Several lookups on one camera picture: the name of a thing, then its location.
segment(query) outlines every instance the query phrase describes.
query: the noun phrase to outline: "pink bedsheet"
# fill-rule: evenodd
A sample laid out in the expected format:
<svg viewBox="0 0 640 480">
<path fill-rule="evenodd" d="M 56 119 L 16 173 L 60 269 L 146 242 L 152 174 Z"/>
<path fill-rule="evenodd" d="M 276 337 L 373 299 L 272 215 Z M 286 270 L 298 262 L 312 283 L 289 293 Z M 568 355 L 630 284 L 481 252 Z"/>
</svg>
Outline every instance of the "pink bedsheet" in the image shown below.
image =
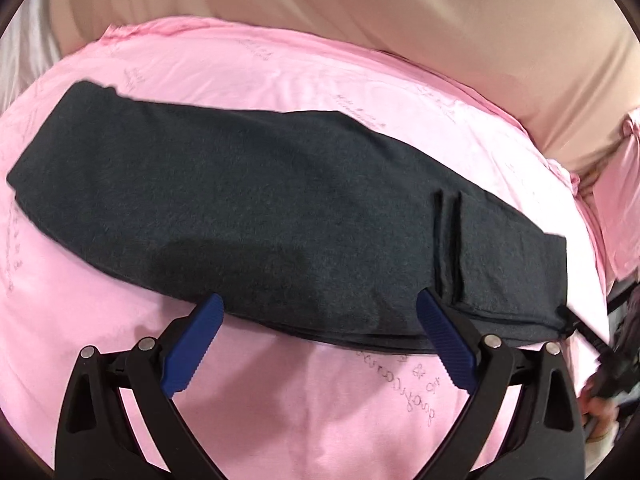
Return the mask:
<svg viewBox="0 0 640 480">
<path fill-rule="evenodd" d="M 4 175 L 66 89 L 90 78 L 147 100 L 270 110 L 341 110 L 431 156 L 564 235 L 569 303 L 607 333 L 605 299 L 570 176 L 509 116 L 462 86 L 401 60 L 313 36 L 213 19 L 113 28 L 59 62 L 0 118 Z M 130 348 L 190 305 L 112 280 L 38 232 L 0 184 L 4 237 L 0 407 L 47 463 L 79 349 Z M 570 345 L 579 388 L 595 368 Z M 478 464 L 497 452 L 510 395 Z M 227 317 L 190 387 L 175 397 L 230 480 L 412 478 L 466 395 L 435 356 L 373 355 L 315 344 Z M 146 456 L 161 464 L 135 405 Z"/>
</svg>

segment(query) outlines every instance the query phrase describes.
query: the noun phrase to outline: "beige fabric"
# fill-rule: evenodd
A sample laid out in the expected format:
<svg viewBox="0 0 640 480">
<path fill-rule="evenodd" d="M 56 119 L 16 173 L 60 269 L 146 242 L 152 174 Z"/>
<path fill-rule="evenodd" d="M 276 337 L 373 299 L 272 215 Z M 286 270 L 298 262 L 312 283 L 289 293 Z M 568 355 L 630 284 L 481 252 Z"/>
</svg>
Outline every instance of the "beige fabric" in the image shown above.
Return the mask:
<svg viewBox="0 0 640 480">
<path fill-rule="evenodd" d="M 473 87 L 587 174 L 640 105 L 640 44 L 613 0 L 52 0 L 63 53 L 110 23 L 170 14 L 292 28 L 386 50 Z"/>
</svg>

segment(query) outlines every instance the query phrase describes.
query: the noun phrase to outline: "silver screw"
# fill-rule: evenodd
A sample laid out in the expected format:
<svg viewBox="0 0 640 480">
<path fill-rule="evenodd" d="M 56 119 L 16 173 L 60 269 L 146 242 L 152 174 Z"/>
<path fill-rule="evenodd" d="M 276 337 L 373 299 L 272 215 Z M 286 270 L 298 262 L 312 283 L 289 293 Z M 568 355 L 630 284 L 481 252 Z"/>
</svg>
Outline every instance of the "silver screw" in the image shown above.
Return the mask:
<svg viewBox="0 0 640 480">
<path fill-rule="evenodd" d="M 88 359 L 89 357 L 91 357 L 92 355 L 94 355 L 95 353 L 95 348 L 92 346 L 85 346 L 81 351 L 80 351 L 80 357 L 82 359 Z"/>
<path fill-rule="evenodd" d="M 545 350 L 551 355 L 558 355 L 560 353 L 560 345 L 552 341 L 545 345 Z"/>
<path fill-rule="evenodd" d="M 142 338 L 138 343 L 138 348 L 140 348 L 143 352 L 151 350 L 154 346 L 156 346 L 156 340 L 152 337 Z"/>
<path fill-rule="evenodd" d="M 489 334 L 484 336 L 484 344 L 489 348 L 500 348 L 500 346 L 502 346 L 502 339 L 497 335 Z"/>
</svg>

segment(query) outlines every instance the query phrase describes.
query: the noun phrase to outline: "blue gripper pad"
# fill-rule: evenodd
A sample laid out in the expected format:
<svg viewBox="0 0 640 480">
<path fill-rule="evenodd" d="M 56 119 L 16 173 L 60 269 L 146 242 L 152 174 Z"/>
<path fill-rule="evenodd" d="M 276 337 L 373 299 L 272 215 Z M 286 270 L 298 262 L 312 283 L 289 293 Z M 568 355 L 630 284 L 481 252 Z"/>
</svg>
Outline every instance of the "blue gripper pad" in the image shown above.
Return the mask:
<svg viewBox="0 0 640 480">
<path fill-rule="evenodd" d="M 474 353 L 428 290 L 418 294 L 415 310 L 451 381 L 471 395 L 478 386 Z"/>
<path fill-rule="evenodd" d="M 225 307 L 219 295 L 213 294 L 197 309 L 197 312 L 188 317 L 188 326 L 164 358 L 160 386 L 170 399 L 175 393 L 189 386 L 191 378 L 222 325 Z"/>
</svg>

